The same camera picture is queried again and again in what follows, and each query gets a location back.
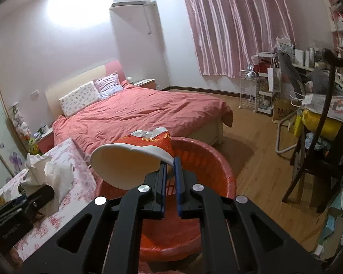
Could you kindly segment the stack of plush toys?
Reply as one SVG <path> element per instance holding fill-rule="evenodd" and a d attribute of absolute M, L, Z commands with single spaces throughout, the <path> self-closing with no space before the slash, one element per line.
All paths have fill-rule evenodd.
<path fill-rule="evenodd" d="M 23 142 L 24 147 L 31 155 L 39 154 L 39 148 L 36 143 L 35 138 L 33 137 L 28 124 L 24 121 L 24 117 L 17 105 L 14 105 L 12 108 L 13 117 L 11 118 L 13 126 L 18 134 L 18 137 Z"/>

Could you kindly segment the bed with red duvet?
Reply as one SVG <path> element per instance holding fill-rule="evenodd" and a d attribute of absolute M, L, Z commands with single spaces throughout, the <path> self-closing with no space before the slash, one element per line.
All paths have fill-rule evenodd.
<path fill-rule="evenodd" d="M 168 92 L 126 84 L 121 92 L 97 101 L 52 125 L 54 144 L 72 139 L 86 154 L 136 130 L 166 128 L 173 137 L 189 137 L 220 121 L 231 127 L 233 111 L 220 98 L 203 93 Z"/>

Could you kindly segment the beige pink headboard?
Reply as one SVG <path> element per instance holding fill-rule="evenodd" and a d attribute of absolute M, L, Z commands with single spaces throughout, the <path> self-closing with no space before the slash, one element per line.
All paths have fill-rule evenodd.
<path fill-rule="evenodd" d="M 104 65 L 95 67 L 89 71 L 82 74 L 74 76 L 71 79 L 63 80 L 55 85 L 52 85 L 45 91 L 46 99 L 51 110 L 52 117 L 56 120 L 60 115 L 63 114 L 61 109 L 59 99 L 71 91 L 75 90 L 79 86 L 86 84 L 93 79 L 100 79 L 108 76 L 114 72 L 117 72 L 119 81 L 123 82 L 126 80 L 125 73 L 121 63 L 116 61 L 111 61 Z"/>

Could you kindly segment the right bedside nightstand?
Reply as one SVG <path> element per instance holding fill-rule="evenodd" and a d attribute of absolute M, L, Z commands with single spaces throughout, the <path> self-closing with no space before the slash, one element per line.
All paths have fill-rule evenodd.
<path fill-rule="evenodd" d="M 157 85 L 154 79 L 143 79 L 134 83 L 137 87 L 142 88 L 149 88 L 149 89 L 157 89 Z"/>

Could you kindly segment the pink striped curtain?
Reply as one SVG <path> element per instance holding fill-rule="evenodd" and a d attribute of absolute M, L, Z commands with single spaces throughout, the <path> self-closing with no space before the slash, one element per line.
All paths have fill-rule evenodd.
<path fill-rule="evenodd" d="M 185 0 L 202 76 L 238 76 L 278 38 L 295 42 L 285 0 Z"/>

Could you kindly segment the white tissue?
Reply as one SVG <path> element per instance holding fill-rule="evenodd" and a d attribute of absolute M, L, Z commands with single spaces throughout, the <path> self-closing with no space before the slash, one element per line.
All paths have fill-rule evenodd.
<path fill-rule="evenodd" d="M 46 217 L 59 211 L 61 201 L 73 188 L 75 167 L 71 163 L 56 163 L 52 156 L 31 155 L 26 157 L 26 173 L 21 185 L 27 196 L 42 186 L 51 186 L 54 199 L 39 211 Z"/>

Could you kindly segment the cluttered desk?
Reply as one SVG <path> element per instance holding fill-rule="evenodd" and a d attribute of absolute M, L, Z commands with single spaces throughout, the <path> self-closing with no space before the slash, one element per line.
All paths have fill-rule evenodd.
<path fill-rule="evenodd" d="M 281 80 L 278 87 L 281 89 L 281 94 L 286 95 L 294 89 L 299 94 L 317 94 L 326 95 L 328 93 L 329 74 L 325 69 L 319 67 L 309 68 L 297 61 L 306 59 L 302 50 L 295 50 L 290 41 L 278 42 L 272 52 L 263 51 L 258 54 L 265 59 L 270 59 L 272 65 L 276 66 L 276 71 L 280 70 Z"/>

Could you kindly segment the pink floral tablecloth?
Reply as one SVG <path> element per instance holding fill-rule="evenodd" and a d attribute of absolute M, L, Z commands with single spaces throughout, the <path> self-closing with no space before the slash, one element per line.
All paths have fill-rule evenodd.
<path fill-rule="evenodd" d="M 0 190 L 0 253 L 22 263 L 95 197 L 89 157 L 67 139 L 45 155 L 28 155 Z"/>

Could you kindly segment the red plastic laundry basket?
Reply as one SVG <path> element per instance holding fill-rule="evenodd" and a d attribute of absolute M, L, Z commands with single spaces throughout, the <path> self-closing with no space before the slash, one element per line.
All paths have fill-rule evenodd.
<path fill-rule="evenodd" d="M 223 211 L 224 199 L 199 184 L 193 173 L 181 167 L 173 155 L 169 132 L 150 135 L 143 131 L 98 147 L 91 154 L 93 169 L 108 184 L 126 190 L 106 258 L 109 269 L 131 271 L 139 260 L 142 224 L 145 219 L 162 219 L 166 214 L 166 180 L 175 178 L 178 215 L 198 219 L 203 250 L 212 270 L 228 264 L 233 256 Z"/>

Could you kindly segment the dark wooden chair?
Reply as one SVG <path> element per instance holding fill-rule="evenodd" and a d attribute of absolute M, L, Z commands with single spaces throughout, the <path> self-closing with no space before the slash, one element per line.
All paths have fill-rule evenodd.
<path fill-rule="evenodd" d="M 337 192 L 339 192 L 343 177 L 343 164 L 340 163 L 341 157 L 343 156 L 343 122 L 335 136 L 334 141 L 331 144 L 330 150 L 322 154 L 315 150 L 315 146 L 317 145 L 319 137 L 321 136 L 333 99 L 336 69 L 338 67 L 343 67 L 343 58 L 337 57 L 328 48 L 323 49 L 322 56 L 330 66 L 328 93 L 326 95 L 323 110 L 320 115 L 317 128 L 314 132 L 314 137 L 310 147 L 308 150 L 305 149 L 304 134 L 301 135 L 301 138 L 299 138 L 297 142 L 295 153 L 300 154 L 301 158 L 299 160 L 298 167 L 294 170 L 291 184 L 282 198 L 283 202 L 288 201 L 288 198 L 292 194 L 295 186 L 299 183 L 301 177 L 306 173 L 313 176 L 323 177 L 324 179 L 336 179 L 334 187 L 330 189 L 323 201 L 317 207 L 317 213 L 324 212 L 329 201 Z"/>

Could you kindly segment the left red nightstand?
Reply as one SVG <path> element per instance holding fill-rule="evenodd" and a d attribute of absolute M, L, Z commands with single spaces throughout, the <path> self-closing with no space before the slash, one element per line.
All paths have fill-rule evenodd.
<path fill-rule="evenodd" d="M 46 153 L 54 147 L 54 133 L 50 128 L 37 142 L 38 148 L 41 153 Z"/>

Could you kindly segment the white floral pillow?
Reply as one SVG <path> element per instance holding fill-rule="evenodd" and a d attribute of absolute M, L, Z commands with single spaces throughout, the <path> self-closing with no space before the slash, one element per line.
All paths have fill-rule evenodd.
<path fill-rule="evenodd" d="M 102 98 L 94 82 L 89 81 L 59 99 L 62 112 L 66 118 L 74 116 L 87 106 L 100 101 Z"/>

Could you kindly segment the pink striped pillow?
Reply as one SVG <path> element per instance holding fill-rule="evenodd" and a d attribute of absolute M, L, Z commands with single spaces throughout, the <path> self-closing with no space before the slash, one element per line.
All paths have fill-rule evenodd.
<path fill-rule="evenodd" d="M 95 79 L 93 82 L 102 100 L 123 90 L 117 72 L 100 79 Z"/>

